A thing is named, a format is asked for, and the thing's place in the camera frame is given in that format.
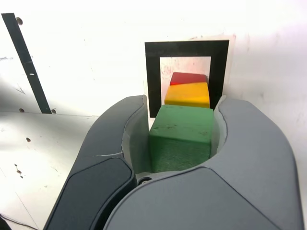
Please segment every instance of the cable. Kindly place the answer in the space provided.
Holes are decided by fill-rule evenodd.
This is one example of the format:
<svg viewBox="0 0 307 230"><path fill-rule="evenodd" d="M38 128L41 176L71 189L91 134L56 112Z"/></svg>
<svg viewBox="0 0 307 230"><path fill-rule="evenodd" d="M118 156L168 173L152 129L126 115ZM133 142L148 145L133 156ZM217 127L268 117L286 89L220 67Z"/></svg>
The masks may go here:
<svg viewBox="0 0 307 230"><path fill-rule="evenodd" d="M29 226L29 225L27 225L27 224L23 224L23 223L20 223L20 222L18 222L18 221L16 221L16 220L13 220L13 219L11 219L11 218L8 218L8 217L4 216L3 214L0 214L0 217L2 217L3 219L8 220L8 221L10 221L10 222L13 222L13 223L15 223L15 224L19 224L19 225L25 226L25 227L30 228L30 229L33 229L33 230L38 230L38 229L33 228L33 227L31 227L31 226Z"/></svg>

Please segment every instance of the white panel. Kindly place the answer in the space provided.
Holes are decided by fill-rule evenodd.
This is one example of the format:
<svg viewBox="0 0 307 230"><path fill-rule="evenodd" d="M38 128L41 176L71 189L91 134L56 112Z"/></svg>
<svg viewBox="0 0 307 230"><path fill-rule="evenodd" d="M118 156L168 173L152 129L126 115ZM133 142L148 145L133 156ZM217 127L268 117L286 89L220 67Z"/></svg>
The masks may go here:
<svg viewBox="0 0 307 230"><path fill-rule="evenodd" d="M40 113L9 32L0 20L0 111Z"/></svg>
<svg viewBox="0 0 307 230"><path fill-rule="evenodd" d="M87 131L96 119L90 116L0 113L0 169L40 229L53 208ZM5 186L1 190L9 192ZM11 212L18 201L11 199L8 204L8 199L0 196L0 203L7 204L1 208L1 213L32 224L20 205L15 206L14 213Z"/></svg>

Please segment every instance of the screw hole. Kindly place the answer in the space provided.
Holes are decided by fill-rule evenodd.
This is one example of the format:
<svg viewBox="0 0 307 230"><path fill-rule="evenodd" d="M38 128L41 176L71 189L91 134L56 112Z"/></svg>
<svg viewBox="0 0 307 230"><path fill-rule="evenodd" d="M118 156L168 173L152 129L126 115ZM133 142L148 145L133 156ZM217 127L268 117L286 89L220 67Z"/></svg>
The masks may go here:
<svg viewBox="0 0 307 230"><path fill-rule="evenodd" d="M16 21L17 21L17 23L18 23L19 25L22 25L22 24L23 24L23 21L22 21L22 19L21 19L20 17L17 17L17 18L16 18Z"/></svg>
<svg viewBox="0 0 307 230"><path fill-rule="evenodd" d="M150 178L150 177L148 177L148 176L145 176L145 177L143 177L143 178L141 178L141 179L139 180L138 185L144 184L144 183L146 183L146 182L148 182L148 181L150 181L150 180L152 180L152 178Z"/></svg>

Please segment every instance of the black square frame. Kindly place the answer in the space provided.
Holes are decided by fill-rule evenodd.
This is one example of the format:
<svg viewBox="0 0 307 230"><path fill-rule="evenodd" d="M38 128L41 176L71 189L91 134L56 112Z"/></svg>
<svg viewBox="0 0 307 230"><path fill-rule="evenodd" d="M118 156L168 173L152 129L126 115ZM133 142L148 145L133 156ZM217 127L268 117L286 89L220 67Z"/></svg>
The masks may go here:
<svg viewBox="0 0 307 230"><path fill-rule="evenodd" d="M145 42L150 117L161 107L161 57L211 57L209 74L210 108L222 96L229 40Z"/></svg>

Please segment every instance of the yellow block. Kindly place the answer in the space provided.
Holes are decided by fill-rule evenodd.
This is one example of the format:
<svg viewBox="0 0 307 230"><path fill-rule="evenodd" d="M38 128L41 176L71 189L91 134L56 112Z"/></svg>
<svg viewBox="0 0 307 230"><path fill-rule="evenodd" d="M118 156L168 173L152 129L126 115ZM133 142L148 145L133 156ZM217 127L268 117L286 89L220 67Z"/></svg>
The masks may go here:
<svg viewBox="0 0 307 230"><path fill-rule="evenodd" d="M170 85L165 104L210 108L208 84L206 82Z"/></svg>

